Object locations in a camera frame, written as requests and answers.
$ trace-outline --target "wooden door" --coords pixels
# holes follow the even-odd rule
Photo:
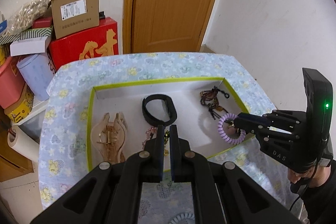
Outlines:
[[[194,52],[210,0],[134,0],[132,52]]]

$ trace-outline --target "light blue sheet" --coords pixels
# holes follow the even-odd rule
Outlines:
[[[50,99],[41,132],[39,184],[43,208],[88,173],[86,122],[93,86],[199,76],[225,78],[252,114],[262,115],[275,109],[260,85],[232,56],[198,52],[130,54],[62,66],[48,88]],[[296,198],[289,191],[287,169],[261,153],[255,138],[211,159],[218,163],[227,160],[234,161],[287,208]],[[186,220],[192,218],[191,198],[190,185],[172,183],[167,174],[160,184],[145,184],[139,223],[193,223]],[[295,209],[296,215],[301,206],[302,203]]]

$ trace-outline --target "black wristband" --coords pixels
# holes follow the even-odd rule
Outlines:
[[[146,108],[146,105],[148,102],[152,100],[162,100],[165,102],[168,115],[170,118],[169,121],[164,122],[162,120],[155,118],[153,115],[149,113],[149,111]],[[154,126],[154,127],[158,127],[160,124],[163,125],[164,127],[170,126],[177,119],[177,113],[176,113],[173,100],[169,96],[164,95],[164,94],[153,94],[153,95],[149,95],[147,98],[144,98],[142,101],[142,114],[146,122],[148,122],[151,126]]]

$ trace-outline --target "jewelry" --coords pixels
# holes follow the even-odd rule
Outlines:
[[[200,93],[201,96],[201,105],[206,106],[209,109],[209,112],[213,119],[220,118],[221,116],[216,113],[214,110],[217,111],[225,111],[228,113],[228,111],[219,105],[219,101],[217,98],[218,92],[221,92],[224,94],[225,98],[228,99],[230,97],[229,93],[226,93],[225,91],[220,90],[218,87],[214,86],[212,90],[204,90]]]
[[[145,149],[145,144],[147,141],[153,139],[153,137],[156,137],[156,134],[158,132],[158,129],[156,127],[151,127],[146,131],[146,139],[142,143],[142,150]],[[169,140],[169,130],[165,131],[164,135],[164,144],[165,144],[165,151],[163,153],[164,156],[167,156],[169,154],[169,151],[166,149],[166,144],[168,143]]]
[[[92,148],[98,150],[101,155],[100,160],[117,164],[125,161],[122,148],[127,135],[127,123],[124,114],[115,114],[113,122],[109,122],[110,114],[105,113],[102,120],[95,125],[90,134]]]
[[[223,115],[220,119],[219,119],[219,122],[218,122],[218,133],[220,134],[220,136],[223,138],[224,141],[226,141],[227,143],[230,143],[230,144],[240,144],[244,139],[245,139],[245,136],[246,136],[246,132],[245,130],[240,130],[240,136],[238,139],[233,139],[233,138],[230,138],[224,131],[223,129],[223,123],[226,122],[227,123],[227,120],[231,119],[231,120],[234,120],[235,118],[237,118],[237,115],[236,114],[233,114],[233,113],[227,113],[225,115]]]
[[[146,108],[146,105],[148,102],[152,100],[164,101],[169,118],[170,118],[169,121],[167,122],[161,121],[149,113],[149,111]],[[142,114],[146,122],[148,122],[151,126],[154,126],[154,127],[158,127],[160,124],[163,125],[164,127],[170,126],[177,119],[177,113],[176,113],[173,100],[168,95],[164,95],[164,94],[152,94],[144,98],[142,101]]]

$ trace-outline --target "white tray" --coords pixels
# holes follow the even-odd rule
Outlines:
[[[235,114],[242,111],[247,112],[243,103],[236,94],[229,91],[232,89],[222,78],[144,80],[94,87],[91,93],[87,128],[89,170],[99,164],[95,162],[95,156],[91,154],[90,132],[106,112],[110,113],[111,122],[117,112],[123,112],[125,115],[128,124],[123,147],[125,158],[142,150],[142,142],[146,139],[145,132],[151,127],[142,115],[142,100],[148,95],[157,93],[166,94],[172,98],[177,111],[177,120],[174,124],[177,125],[179,137],[189,141],[191,150],[205,157],[211,157],[231,148],[232,145],[222,140],[218,134],[218,119],[214,120],[208,108],[200,104],[200,92],[211,90],[214,85],[229,93],[228,99],[222,93],[218,93],[219,104],[228,112]],[[169,120],[160,100],[149,102],[147,109],[155,117],[164,121]],[[164,157],[164,170],[170,169],[169,156]]]

